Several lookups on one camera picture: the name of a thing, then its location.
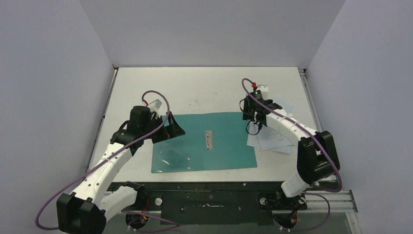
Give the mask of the teal plastic folder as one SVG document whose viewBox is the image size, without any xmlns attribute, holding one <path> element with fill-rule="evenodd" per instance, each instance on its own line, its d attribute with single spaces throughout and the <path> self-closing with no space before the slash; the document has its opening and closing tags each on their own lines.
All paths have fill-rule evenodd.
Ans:
<svg viewBox="0 0 413 234">
<path fill-rule="evenodd" d="M 156 143 L 152 173 L 256 168 L 255 150 L 247 146 L 247 122 L 240 112 L 175 115 L 186 134 Z M 205 131 L 212 131 L 213 149 Z"/>
</svg>

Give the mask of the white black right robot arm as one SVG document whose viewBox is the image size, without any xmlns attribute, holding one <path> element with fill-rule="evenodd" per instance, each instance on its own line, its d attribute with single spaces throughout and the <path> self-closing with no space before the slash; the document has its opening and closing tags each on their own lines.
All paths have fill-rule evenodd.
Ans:
<svg viewBox="0 0 413 234">
<path fill-rule="evenodd" d="M 310 187 L 331 175 L 336 175 L 338 187 L 329 192 L 339 192 L 342 180 L 339 175 L 340 164 L 334 139 L 328 131 L 318 132 L 297 121 L 280 105 L 265 100 L 261 91 L 247 93 L 244 99 L 244 120 L 257 122 L 278 131 L 297 147 L 297 167 L 281 185 L 282 191 L 275 196 L 281 209 L 288 209 L 298 196 Z"/>
</svg>

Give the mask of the white paper sheet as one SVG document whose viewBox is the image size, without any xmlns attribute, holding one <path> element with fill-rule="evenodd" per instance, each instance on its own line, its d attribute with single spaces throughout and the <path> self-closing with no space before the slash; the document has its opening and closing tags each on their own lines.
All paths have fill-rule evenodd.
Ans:
<svg viewBox="0 0 413 234">
<path fill-rule="evenodd" d="M 293 113 L 293 105 L 287 102 L 283 97 L 277 96 L 273 99 L 273 101 L 279 104 L 287 113 Z M 292 146 L 292 143 L 290 143 L 280 133 L 277 133 L 275 147 L 271 148 L 270 151 L 279 152 L 283 154 L 291 154 Z"/>
<path fill-rule="evenodd" d="M 261 149 L 263 151 L 270 151 L 275 147 L 276 130 L 263 126 L 258 133 L 258 125 L 250 124 L 247 128 L 249 134 L 247 138 L 247 146 Z"/>
</svg>

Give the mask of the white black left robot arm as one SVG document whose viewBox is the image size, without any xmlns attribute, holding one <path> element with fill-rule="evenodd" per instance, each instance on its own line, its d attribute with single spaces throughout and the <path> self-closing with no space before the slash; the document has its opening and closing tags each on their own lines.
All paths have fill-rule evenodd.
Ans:
<svg viewBox="0 0 413 234">
<path fill-rule="evenodd" d="M 150 139 L 153 144 L 185 135 L 171 111 L 166 117 L 158 113 L 155 104 L 134 106 L 129 120 L 113 134 L 98 164 L 83 177 L 70 193 L 61 194 L 56 202 L 58 229 L 68 234 L 101 234 L 109 219 L 130 206 L 139 210 L 145 196 L 143 186 L 125 182 L 109 196 L 105 192 L 120 169 Z"/>
</svg>

